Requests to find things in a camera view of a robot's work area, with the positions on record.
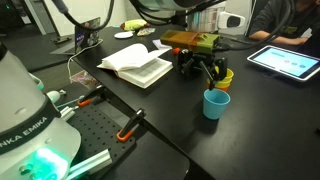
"blue cup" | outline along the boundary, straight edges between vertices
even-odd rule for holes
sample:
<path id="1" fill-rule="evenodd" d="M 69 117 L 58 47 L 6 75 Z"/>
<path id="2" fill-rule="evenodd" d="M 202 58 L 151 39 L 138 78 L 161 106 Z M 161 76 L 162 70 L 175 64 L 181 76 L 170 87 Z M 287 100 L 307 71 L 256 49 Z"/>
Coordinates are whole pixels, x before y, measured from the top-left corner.
<path id="1" fill-rule="evenodd" d="M 206 90 L 203 95 L 203 114 L 211 120 L 219 119 L 230 102 L 229 94 L 213 89 Z"/>

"tablet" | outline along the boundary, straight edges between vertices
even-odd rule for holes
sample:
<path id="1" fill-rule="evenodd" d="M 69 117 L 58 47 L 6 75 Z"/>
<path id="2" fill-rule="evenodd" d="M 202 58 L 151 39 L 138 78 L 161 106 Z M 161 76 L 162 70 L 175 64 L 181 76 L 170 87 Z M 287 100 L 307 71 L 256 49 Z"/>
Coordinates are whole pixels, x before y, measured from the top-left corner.
<path id="1" fill-rule="evenodd" d="M 306 81 L 320 70 L 320 59 L 274 46 L 266 46 L 247 59 L 298 81 Z"/>

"white cable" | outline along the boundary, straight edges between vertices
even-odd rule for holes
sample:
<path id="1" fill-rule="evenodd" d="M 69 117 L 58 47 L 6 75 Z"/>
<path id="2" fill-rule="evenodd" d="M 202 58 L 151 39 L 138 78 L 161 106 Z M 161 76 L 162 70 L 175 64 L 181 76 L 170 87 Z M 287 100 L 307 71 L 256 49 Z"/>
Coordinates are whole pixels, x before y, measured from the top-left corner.
<path id="1" fill-rule="evenodd" d="M 93 45 L 93 46 L 86 47 L 86 48 L 82 49 L 80 52 L 78 52 L 77 54 L 75 54 L 75 55 L 73 55 L 73 56 L 71 56 L 71 57 L 69 58 L 67 67 L 68 67 L 68 73 L 69 73 L 70 83 L 72 83 L 72 81 L 71 81 L 70 62 L 73 61 L 73 58 L 76 57 L 76 56 L 78 56 L 79 54 L 81 54 L 83 51 L 85 51 L 85 50 L 87 50 L 87 49 L 91 49 L 91 48 L 94 48 L 94 47 L 98 46 L 98 45 L 99 45 L 100 43 L 102 43 L 102 42 L 103 42 L 103 39 L 99 39 L 99 42 L 98 42 L 97 44 L 95 44 L 95 45 Z"/>

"wire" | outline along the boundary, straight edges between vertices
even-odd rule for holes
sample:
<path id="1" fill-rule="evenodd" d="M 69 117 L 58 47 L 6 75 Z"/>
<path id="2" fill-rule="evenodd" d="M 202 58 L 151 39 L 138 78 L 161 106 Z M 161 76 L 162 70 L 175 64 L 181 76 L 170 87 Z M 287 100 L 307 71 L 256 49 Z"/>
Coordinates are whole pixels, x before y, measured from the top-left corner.
<path id="1" fill-rule="evenodd" d="M 247 49 L 251 49 L 253 47 L 256 47 L 262 43 L 265 42 L 270 42 L 274 39 L 276 39 L 277 37 L 279 37 L 280 34 L 280 30 L 283 29 L 284 27 L 287 27 L 293 17 L 294 17 L 294 12 L 295 12 L 295 6 L 294 6 L 294 1 L 293 0 L 285 0 L 283 1 L 285 4 L 282 6 L 286 11 L 284 14 L 284 17 L 282 18 L 282 21 L 280 22 L 280 24 L 264 39 L 258 41 L 257 43 L 254 43 L 250 46 L 247 47 L 242 47 L 242 48 L 226 48 L 226 49 L 219 49 L 217 51 L 242 51 L 242 50 L 247 50 Z"/>
<path id="2" fill-rule="evenodd" d="M 65 17 L 75 26 L 78 26 L 81 29 L 85 29 L 87 31 L 99 31 L 107 26 L 111 19 L 112 11 L 113 11 L 113 6 L 114 6 L 114 0 L 110 0 L 110 5 L 109 5 L 109 10 L 108 14 L 106 17 L 106 20 L 104 23 L 98 27 L 85 27 L 84 25 L 80 24 L 78 21 L 76 21 L 68 12 L 64 13 Z"/>
<path id="3" fill-rule="evenodd" d="M 250 12 L 250 16 L 249 16 L 249 19 L 248 19 L 248 23 L 249 23 L 249 24 L 247 24 L 247 29 L 246 29 L 245 34 L 247 34 L 248 31 L 249 31 L 250 22 L 251 22 L 251 20 L 252 20 L 252 15 L 253 15 L 254 9 L 255 9 L 255 7 L 256 7 L 256 4 L 257 4 L 257 0 L 254 0 L 253 6 L 252 6 L 252 10 L 251 10 L 251 12 Z"/>
<path id="4" fill-rule="evenodd" d="M 210 1 L 207 1 L 207 2 L 203 2 L 199 5 L 197 5 L 194 9 L 184 13 L 184 14 L 180 14 L 180 15 L 174 15 L 174 16 L 171 16 L 171 17 L 166 17 L 166 18 L 163 18 L 163 17 L 156 17 L 156 16 L 152 16 L 148 13 L 146 13 L 145 11 L 143 11 L 142 9 L 147 9 L 150 11 L 150 9 L 148 9 L 147 7 L 143 6 L 139 0 L 130 0 L 131 4 L 133 5 L 133 7 L 136 9 L 137 13 L 140 15 L 140 17 L 147 21 L 149 24 L 152 24 L 152 25 L 155 25 L 155 26 L 163 26 L 163 25 L 168 25 L 170 23 L 173 23 L 175 24 L 177 22 L 177 20 L 179 19 L 179 17 L 184 17 L 184 16 L 188 16 L 188 15 L 191 15 L 191 14 L 194 14 L 196 12 L 200 12 L 200 11 L 203 11 L 205 10 L 206 8 L 208 7 L 211 7 L 213 5 L 216 5 L 216 4 L 219 4 L 221 2 L 224 2 L 226 0 L 210 0 Z M 157 20 L 157 21 L 162 21 L 163 23 L 154 23 L 154 22 L 151 22 L 150 20 L 146 19 L 146 17 L 149 17 L 153 20 Z"/>
<path id="5" fill-rule="evenodd" d="M 91 49 L 91 48 L 94 48 L 96 46 L 98 46 L 100 43 L 103 42 L 103 39 L 99 39 L 99 42 L 93 46 L 89 46 L 89 47 L 86 47 L 84 49 L 82 49 L 80 52 L 78 52 L 77 54 L 71 56 L 68 60 L 68 63 L 67 63 L 67 68 L 68 68 L 68 73 L 69 73 L 69 80 L 70 80 L 70 83 L 72 83 L 72 80 L 71 80 L 71 69 L 70 69 L 70 62 L 73 61 L 73 58 L 78 56 L 79 54 L 81 54 L 83 51 L 87 50 L 87 49 Z"/>

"perforated metal plate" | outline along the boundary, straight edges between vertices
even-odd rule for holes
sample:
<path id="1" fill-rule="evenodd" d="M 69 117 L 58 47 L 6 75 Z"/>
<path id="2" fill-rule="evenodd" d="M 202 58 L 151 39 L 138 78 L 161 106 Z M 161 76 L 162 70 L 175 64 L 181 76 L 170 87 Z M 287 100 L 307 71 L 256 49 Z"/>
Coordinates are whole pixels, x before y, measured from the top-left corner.
<path id="1" fill-rule="evenodd" d="M 112 164 L 104 169 L 108 170 L 134 147 L 136 142 L 134 137 L 131 137 L 125 143 L 118 141 L 117 133 L 122 127 L 97 107 L 87 105 L 76 109 L 75 112 L 76 114 L 68 123 L 80 132 L 81 146 L 73 164 L 108 149 L 112 159 Z"/>

